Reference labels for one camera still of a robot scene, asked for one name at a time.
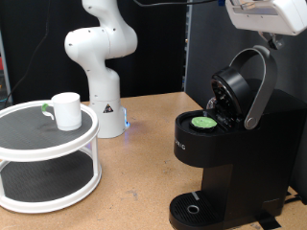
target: mug handle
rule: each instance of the mug handle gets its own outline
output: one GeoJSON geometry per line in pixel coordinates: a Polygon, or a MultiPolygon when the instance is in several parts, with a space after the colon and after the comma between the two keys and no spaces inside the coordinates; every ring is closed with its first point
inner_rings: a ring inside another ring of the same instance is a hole
{"type": "Polygon", "coordinates": [[[49,104],[47,103],[44,103],[42,106],[41,106],[41,112],[43,115],[47,116],[47,117],[51,117],[52,120],[55,120],[55,117],[54,115],[52,115],[50,112],[47,112],[46,109],[47,107],[49,106],[49,104]]]}

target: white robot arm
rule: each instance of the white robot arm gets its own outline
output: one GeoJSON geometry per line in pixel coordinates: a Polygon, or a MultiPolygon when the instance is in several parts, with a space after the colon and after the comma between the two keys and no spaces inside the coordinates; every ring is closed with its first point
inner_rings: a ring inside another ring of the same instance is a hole
{"type": "Polygon", "coordinates": [[[274,49],[284,45],[280,35],[299,35],[307,27],[305,0],[226,0],[225,5],[236,28],[258,31],[274,49]]]}
{"type": "Polygon", "coordinates": [[[83,7],[98,18],[100,27],[69,33],[65,51],[88,77],[89,106],[97,113],[100,123],[98,137],[116,137],[128,127],[126,109],[120,102],[119,76],[106,68],[105,60],[133,53],[137,46],[136,33],[119,13],[117,0],[83,0],[83,7]]]}

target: blue led light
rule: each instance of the blue led light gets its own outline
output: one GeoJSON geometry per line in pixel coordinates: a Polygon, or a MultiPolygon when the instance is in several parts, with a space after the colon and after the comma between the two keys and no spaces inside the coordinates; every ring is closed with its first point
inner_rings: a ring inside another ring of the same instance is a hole
{"type": "Polygon", "coordinates": [[[124,112],[125,112],[125,126],[126,128],[129,128],[130,127],[130,123],[127,122],[127,110],[124,108],[124,112]]]}

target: coffee maker handle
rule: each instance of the coffee maker handle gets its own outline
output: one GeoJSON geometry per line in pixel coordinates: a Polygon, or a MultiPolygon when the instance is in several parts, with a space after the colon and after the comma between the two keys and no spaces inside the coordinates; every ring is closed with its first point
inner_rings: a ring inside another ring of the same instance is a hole
{"type": "Polygon", "coordinates": [[[245,128],[254,129],[257,127],[265,107],[270,99],[277,82],[277,65],[270,51],[263,46],[254,46],[240,52],[230,63],[230,67],[238,72],[241,67],[252,57],[259,55],[264,66],[264,74],[258,92],[252,102],[248,115],[245,118],[245,128]]]}

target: wooden table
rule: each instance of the wooden table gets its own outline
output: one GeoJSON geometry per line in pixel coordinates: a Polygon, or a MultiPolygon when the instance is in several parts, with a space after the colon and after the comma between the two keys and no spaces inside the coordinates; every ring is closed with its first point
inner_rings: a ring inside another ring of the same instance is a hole
{"type": "MultiPolygon", "coordinates": [[[[0,208],[0,230],[109,229],[172,230],[169,205],[178,195],[201,188],[202,169],[187,166],[173,152],[175,118],[201,109],[185,93],[122,99],[130,128],[99,139],[102,180],[81,202],[49,214],[15,214],[0,208]]],[[[307,207],[285,205],[276,219],[283,229],[303,230],[307,207]]],[[[240,230],[262,229],[259,223],[240,230]]]]}

